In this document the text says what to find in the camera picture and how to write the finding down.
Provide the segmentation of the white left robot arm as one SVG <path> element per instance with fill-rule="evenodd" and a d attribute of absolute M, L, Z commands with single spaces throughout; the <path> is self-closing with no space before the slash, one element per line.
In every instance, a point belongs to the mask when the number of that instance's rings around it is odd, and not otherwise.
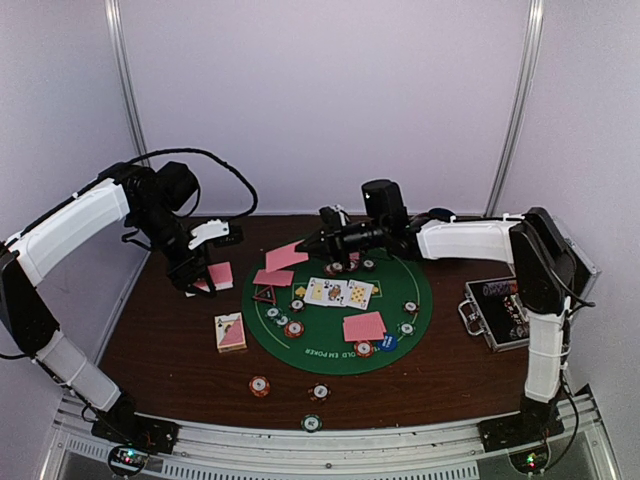
<path fill-rule="evenodd" d="M 118 162 L 1 246 L 6 330 L 23 356 L 94 409 L 107 412 L 104 425 L 123 444 L 143 436 L 142 419 L 117 405 L 122 390 L 74 343 L 70 326 L 57 316 L 86 305 L 92 321 L 105 318 L 100 303 L 118 261 L 106 251 L 90 259 L 85 244 L 115 223 L 143 233 L 149 249 L 165 256 L 176 289 L 213 296 L 213 286 L 199 287 L 211 281 L 206 249 L 230 227 L 219 219 L 193 229 L 181 223 L 175 212 L 198 189 L 184 164 L 170 162 L 154 171 Z"/>

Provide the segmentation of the red backed card gripper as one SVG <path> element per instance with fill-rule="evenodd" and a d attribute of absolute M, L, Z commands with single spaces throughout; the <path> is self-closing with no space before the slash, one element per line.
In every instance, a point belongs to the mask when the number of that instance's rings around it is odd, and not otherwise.
<path fill-rule="evenodd" d="M 293 282 L 295 272 L 291 270 L 267 271 L 259 269 L 253 279 L 254 285 L 287 287 Z"/>

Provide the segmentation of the red 5 chip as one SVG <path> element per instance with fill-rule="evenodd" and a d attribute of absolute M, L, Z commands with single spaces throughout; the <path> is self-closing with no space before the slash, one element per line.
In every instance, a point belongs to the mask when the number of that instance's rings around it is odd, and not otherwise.
<path fill-rule="evenodd" d="M 354 352 L 357 357 L 369 358 L 374 354 L 375 349 L 370 341 L 363 340 L 354 343 Z"/>
<path fill-rule="evenodd" d="M 288 338 L 299 338 L 304 334 L 304 325 L 299 321 L 291 321 L 284 326 L 283 332 Z"/>
<path fill-rule="evenodd" d="M 324 267 L 324 273 L 328 276 L 335 276 L 343 271 L 343 265 L 340 262 L 333 262 L 326 264 Z"/>

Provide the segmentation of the red backed card deck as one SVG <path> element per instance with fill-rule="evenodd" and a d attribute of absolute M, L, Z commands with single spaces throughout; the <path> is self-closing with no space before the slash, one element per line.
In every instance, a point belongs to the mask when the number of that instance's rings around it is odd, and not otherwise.
<path fill-rule="evenodd" d="M 234 286 L 234 279 L 230 262 L 209 265 L 208 273 L 211 281 L 213 282 L 216 292 L 228 290 Z M 205 277 L 199 278 L 193 284 L 193 287 L 197 290 L 197 295 L 200 295 L 202 292 L 205 292 L 206 294 L 210 293 L 210 288 L 206 282 Z"/>

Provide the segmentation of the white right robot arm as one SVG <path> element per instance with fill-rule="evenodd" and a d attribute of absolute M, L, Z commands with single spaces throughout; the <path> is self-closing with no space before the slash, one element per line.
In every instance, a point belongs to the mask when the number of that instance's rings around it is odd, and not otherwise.
<path fill-rule="evenodd" d="M 519 440 L 535 440 L 551 424 L 569 350 L 574 314 L 593 307 L 574 287 L 578 259 L 543 207 L 500 217 L 459 217 L 446 209 L 410 216 L 399 185 L 389 179 L 361 187 L 366 220 L 353 222 L 338 206 L 321 209 L 321 228 L 296 246 L 296 251 L 348 266 L 354 252 L 383 248 L 407 260 L 491 260 L 512 267 L 511 280 L 486 284 L 487 297 L 517 295 L 530 328 L 528 373 L 524 385 L 527 407 L 513 419 Z"/>

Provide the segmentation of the red chip stack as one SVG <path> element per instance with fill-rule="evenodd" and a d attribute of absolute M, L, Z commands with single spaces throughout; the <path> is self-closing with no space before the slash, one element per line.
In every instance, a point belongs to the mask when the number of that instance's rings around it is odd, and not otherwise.
<path fill-rule="evenodd" d="M 270 382 L 264 376 L 254 376 L 249 381 L 248 387 L 250 392 L 258 398 L 266 397 L 271 391 Z"/>

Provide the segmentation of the green 20 chip stack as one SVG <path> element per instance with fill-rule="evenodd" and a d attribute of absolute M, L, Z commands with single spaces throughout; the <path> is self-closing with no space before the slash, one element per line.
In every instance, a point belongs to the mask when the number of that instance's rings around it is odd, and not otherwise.
<path fill-rule="evenodd" d="M 308 414 L 302 418 L 300 425 L 304 431 L 313 433 L 319 431 L 322 428 L 323 422 L 318 415 Z"/>

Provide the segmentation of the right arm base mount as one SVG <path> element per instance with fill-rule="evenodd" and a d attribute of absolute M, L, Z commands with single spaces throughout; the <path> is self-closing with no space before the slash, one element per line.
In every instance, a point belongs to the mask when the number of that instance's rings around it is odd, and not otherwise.
<path fill-rule="evenodd" d="M 565 431 L 558 399 L 556 395 L 550 402 L 542 403 L 522 396 L 517 413 L 480 421 L 478 432 L 484 451 L 506 449 L 517 472 L 542 473 L 551 465 L 549 439 Z"/>

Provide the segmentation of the brown 100 chip stack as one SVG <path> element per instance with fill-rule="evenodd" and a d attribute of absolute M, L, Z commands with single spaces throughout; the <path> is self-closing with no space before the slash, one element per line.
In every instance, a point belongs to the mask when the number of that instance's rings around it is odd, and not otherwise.
<path fill-rule="evenodd" d="M 325 383 L 316 383 L 308 388 L 307 393 L 312 401 L 324 402 L 329 398 L 331 390 Z"/>

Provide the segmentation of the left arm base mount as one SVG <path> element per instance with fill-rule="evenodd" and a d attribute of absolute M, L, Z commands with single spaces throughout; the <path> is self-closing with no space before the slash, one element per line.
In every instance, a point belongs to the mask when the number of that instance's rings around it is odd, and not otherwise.
<path fill-rule="evenodd" d="M 146 467 L 152 455 L 171 454 L 179 425 L 173 421 L 147 417 L 136 412 L 130 395 L 122 393 L 108 410 L 87 403 L 94 414 L 91 433 L 112 443 L 107 466 L 117 477 L 130 479 Z"/>

